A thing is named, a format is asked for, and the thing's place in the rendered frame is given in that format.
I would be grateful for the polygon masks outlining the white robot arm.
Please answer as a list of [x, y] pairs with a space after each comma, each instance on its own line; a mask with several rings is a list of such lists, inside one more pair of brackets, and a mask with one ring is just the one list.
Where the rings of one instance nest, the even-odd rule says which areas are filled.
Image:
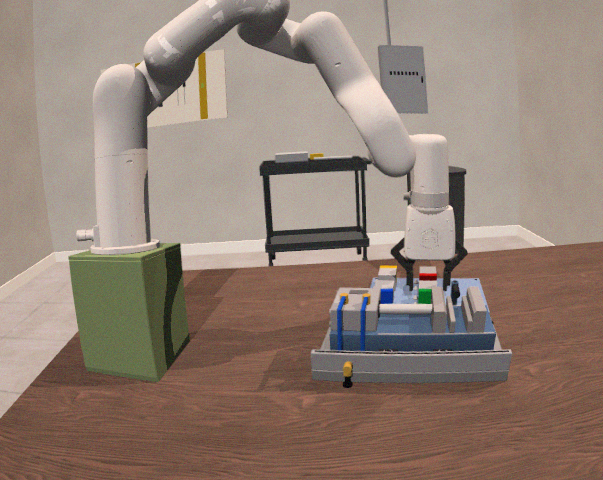
[[147, 116], [234, 26], [249, 45], [316, 65], [360, 132], [371, 163], [390, 177], [410, 172], [404, 200], [422, 208], [449, 205], [446, 138], [408, 134], [337, 16], [317, 12], [299, 26], [286, 19], [289, 9], [290, 0], [199, 0], [150, 37], [137, 67], [115, 65], [99, 77], [93, 92], [97, 225], [76, 233], [77, 241], [94, 241], [92, 254], [160, 247], [150, 234]]

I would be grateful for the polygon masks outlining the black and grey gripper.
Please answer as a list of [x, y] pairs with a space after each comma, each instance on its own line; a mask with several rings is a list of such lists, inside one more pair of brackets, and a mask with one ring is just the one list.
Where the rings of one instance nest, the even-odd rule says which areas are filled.
[[[402, 248], [409, 261], [401, 255]], [[454, 257], [455, 248], [459, 253]], [[444, 261], [445, 277], [443, 272], [443, 291], [447, 291], [451, 272], [468, 252], [457, 239], [455, 247], [455, 220], [451, 206], [422, 208], [411, 204], [406, 211], [404, 238], [391, 249], [390, 254], [407, 272], [406, 285], [410, 285], [409, 291], [413, 290], [415, 260], [448, 260]]]

